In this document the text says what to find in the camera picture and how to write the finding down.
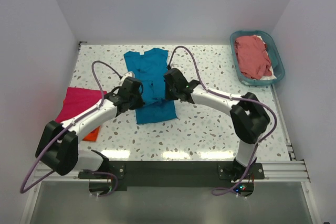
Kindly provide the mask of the blue t shirt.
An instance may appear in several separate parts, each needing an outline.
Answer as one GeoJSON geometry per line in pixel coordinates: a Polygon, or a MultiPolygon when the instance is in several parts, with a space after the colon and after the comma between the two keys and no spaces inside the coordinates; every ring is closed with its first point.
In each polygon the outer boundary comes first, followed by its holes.
{"type": "Polygon", "coordinates": [[[165,99],[163,75],[167,71],[168,51],[152,48],[143,54],[128,51],[124,60],[128,71],[143,84],[144,106],[136,110],[137,124],[160,123],[177,118],[175,104],[165,99]]]}

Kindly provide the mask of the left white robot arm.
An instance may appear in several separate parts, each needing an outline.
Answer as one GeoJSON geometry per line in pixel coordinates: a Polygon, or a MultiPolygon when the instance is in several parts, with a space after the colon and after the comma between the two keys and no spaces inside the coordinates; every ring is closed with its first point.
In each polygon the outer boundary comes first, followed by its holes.
{"type": "Polygon", "coordinates": [[[50,121],[44,128],[36,158],[64,176],[71,171],[91,172],[103,178],[111,172],[109,159],[98,151],[81,151],[79,143],[97,127],[128,111],[141,108],[143,84],[126,77],[117,93],[110,92],[95,105],[61,123],[50,121]]]}

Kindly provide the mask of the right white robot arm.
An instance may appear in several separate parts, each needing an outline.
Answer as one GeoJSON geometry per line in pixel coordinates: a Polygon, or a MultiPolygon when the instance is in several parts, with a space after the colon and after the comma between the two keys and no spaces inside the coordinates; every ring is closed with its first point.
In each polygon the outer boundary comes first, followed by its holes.
{"type": "Polygon", "coordinates": [[[239,138],[238,151],[232,167],[239,178],[250,175],[253,171],[251,163],[256,159],[255,145],[270,123],[270,118],[257,97],[250,92],[239,96],[207,90],[197,80],[188,82],[176,68],[168,70],[163,77],[167,100],[204,105],[231,117],[239,138]]]}

